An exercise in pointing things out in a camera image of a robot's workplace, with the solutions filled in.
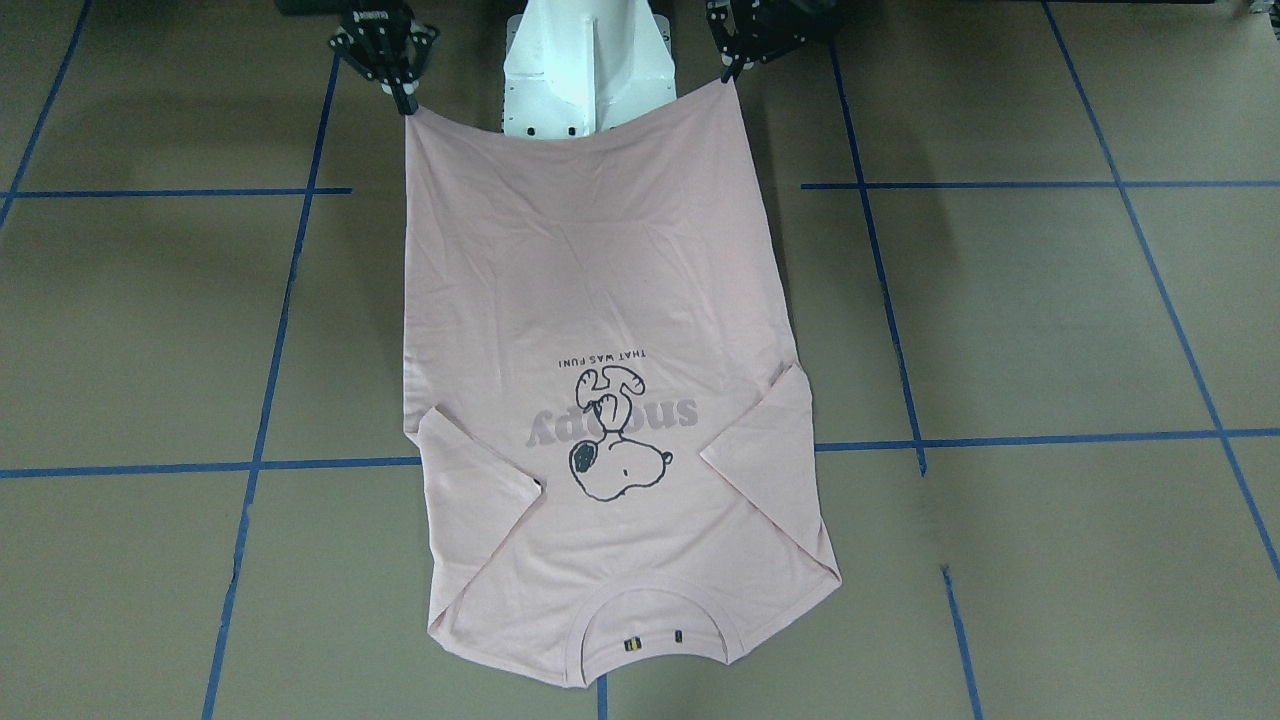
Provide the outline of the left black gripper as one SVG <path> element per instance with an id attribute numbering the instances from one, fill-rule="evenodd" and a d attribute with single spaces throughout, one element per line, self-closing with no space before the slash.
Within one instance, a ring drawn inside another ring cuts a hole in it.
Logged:
<path id="1" fill-rule="evenodd" d="M 705 1 L 704 9 L 724 85 L 749 67 L 827 44 L 841 28 L 836 1 Z"/>

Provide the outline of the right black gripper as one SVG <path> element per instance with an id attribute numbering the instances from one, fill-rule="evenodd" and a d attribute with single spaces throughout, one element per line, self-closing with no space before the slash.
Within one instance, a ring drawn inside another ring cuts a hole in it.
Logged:
<path id="1" fill-rule="evenodd" d="M 416 88 L 442 33 L 420 22 L 406 1 L 340 1 L 334 54 L 365 79 L 392 94 L 396 110 L 412 117 Z"/>

